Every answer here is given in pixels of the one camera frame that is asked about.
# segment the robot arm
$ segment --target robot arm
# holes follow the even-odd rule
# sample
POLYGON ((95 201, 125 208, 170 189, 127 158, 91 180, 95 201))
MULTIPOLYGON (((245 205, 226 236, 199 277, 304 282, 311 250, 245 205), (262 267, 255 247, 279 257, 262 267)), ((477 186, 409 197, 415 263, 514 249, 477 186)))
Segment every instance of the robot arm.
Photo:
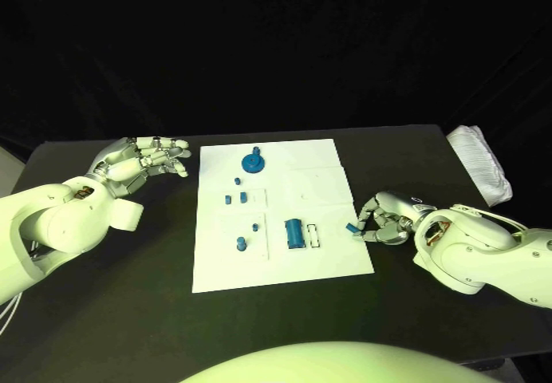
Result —
POLYGON ((435 210, 419 199, 386 191, 364 205, 356 226, 353 238, 367 242, 399 244, 413 234, 413 262, 455 291, 474 294, 490 283, 523 302, 552 308, 550 230, 527 229, 464 205, 435 210), (380 228, 363 231, 370 211, 380 228), (507 223, 516 233, 484 215, 507 223))
POLYGON ((190 156, 186 149, 183 140, 122 138, 99 152, 85 176, 0 199, 0 304, 98 245, 109 227, 135 230, 144 207, 119 197, 148 176, 187 176, 178 162, 190 156), (31 253, 23 239, 37 243, 31 253))

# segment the black curtain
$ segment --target black curtain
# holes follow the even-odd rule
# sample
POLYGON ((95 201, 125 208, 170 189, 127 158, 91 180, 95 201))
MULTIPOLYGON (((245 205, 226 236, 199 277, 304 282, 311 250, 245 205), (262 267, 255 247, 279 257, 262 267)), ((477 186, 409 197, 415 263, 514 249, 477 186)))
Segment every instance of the black curtain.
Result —
POLYGON ((0 144, 24 159, 46 140, 477 124, 506 212, 549 227, 549 15, 547 2, 7 0, 0 144))

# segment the table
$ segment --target table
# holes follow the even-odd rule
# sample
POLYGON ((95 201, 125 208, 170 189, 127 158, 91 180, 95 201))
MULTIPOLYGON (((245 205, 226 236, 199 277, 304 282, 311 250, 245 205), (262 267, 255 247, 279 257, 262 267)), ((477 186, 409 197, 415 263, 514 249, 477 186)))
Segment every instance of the table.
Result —
MULTIPOLYGON (((385 189, 485 207, 434 125, 186 137, 190 176, 151 177, 129 197, 145 206, 137 231, 109 229, 24 292, 0 338, 1 382, 174 382, 245 353, 315 341, 385 343, 455 362, 552 350, 549 311, 491 286, 451 291, 412 263, 412 241, 367 244, 374 274, 190 293, 200 146, 320 138, 334 139, 357 211, 385 189)), ((106 144, 43 144, 16 191, 82 175, 106 144)))

